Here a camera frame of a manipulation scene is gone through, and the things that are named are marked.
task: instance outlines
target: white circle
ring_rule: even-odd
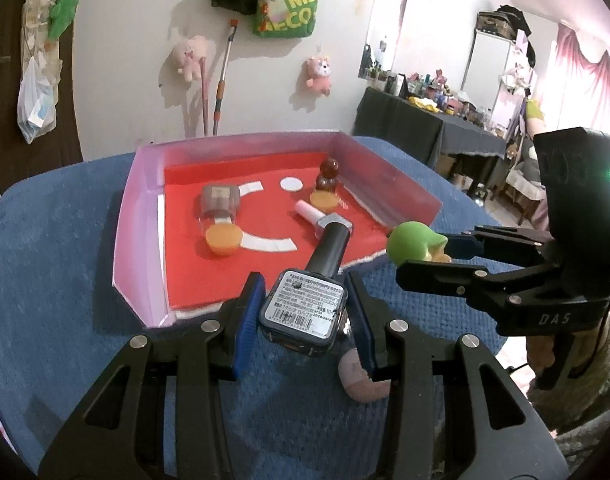
[[[295,176],[286,176],[281,180],[281,187],[285,191],[300,191],[303,189],[303,183]]]

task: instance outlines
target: green bag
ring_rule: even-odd
[[[254,34],[261,38],[307,38],[314,32],[318,0],[258,0]]]

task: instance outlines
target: white wardrobe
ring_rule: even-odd
[[[461,90],[478,110],[491,109],[492,120],[504,128],[508,127],[525,96],[523,89],[512,92],[502,80],[517,64],[526,68],[526,81],[534,87],[536,73],[529,68],[527,57],[517,49],[514,41],[476,31]]]

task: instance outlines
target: brown door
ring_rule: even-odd
[[[76,129],[71,82],[72,27],[60,39],[63,68],[56,128],[27,144],[17,123],[22,77],[21,9],[25,0],[0,0],[0,191],[46,171],[83,160]]]

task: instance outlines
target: red surface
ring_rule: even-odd
[[[261,272],[271,287],[288,267],[304,268],[316,238],[312,225],[293,207],[298,200],[309,198],[325,157],[325,153],[290,153],[165,168],[165,269],[170,307],[197,308],[234,298],[253,270]],[[286,176],[299,178],[303,190],[281,189],[281,179]],[[214,255],[197,220],[203,186],[240,186],[255,181],[260,181],[264,190],[241,199],[237,224],[251,235],[291,238],[298,251],[262,253],[241,248],[232,256]],[[387,229],[374,221],[342,186],[336,192],[349,206],[347,210],[339,206],[336,211],[354,223],[343,262],[383,250]]]

